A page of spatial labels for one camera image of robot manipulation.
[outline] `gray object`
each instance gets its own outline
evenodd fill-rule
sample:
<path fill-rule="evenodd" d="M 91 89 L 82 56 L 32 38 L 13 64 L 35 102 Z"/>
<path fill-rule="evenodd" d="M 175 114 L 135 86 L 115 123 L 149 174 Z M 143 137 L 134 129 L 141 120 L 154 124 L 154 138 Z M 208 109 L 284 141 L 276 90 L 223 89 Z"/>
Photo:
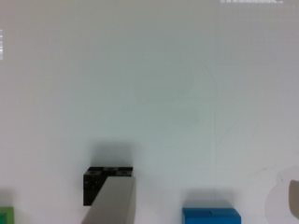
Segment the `gray object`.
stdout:
<path fill-rule="evenodd" d="M 108 177 L 82 224 L 133 224 L 135 178 Z"/>

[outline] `lego brick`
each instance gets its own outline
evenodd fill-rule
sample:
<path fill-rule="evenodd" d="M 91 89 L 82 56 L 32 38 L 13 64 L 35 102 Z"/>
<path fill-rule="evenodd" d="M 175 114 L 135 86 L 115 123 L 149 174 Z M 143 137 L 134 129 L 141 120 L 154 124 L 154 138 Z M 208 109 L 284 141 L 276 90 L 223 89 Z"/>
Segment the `lego brick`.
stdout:
<path fill-rule="evenodd" d="M 135 178 L 108 177 L 82 224 L 134 224 Z"/>
<path fill-rule="evenodd" d="M 132 176 L 133 167 L 90 167 L 83 176 L 83 204 L 90 206 L 109 176 Z"/>
<path fill-rule="evenodd" d="M 241 224 L 234 208 L 183 208 L 183 224 Z"/>
<path fill-rule="evenodd" d="M 13 207 L 0 207 L 0 224 L 14 224 Z"/>

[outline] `white surface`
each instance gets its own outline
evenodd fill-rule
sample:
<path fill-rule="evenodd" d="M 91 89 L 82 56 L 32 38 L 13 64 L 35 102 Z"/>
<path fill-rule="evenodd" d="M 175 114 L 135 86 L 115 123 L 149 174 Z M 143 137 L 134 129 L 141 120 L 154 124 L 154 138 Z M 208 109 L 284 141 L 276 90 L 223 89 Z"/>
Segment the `white surface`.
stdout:
<path fill-rule="evenodd" d="M 200 199 L 267 223 L 298 164 L 297 1 L 1 0 L 0 29 L 0 205 L 16 223 L 80 223 L 92 164 L 135 167 L 136 224 L 179 224 Z"/>

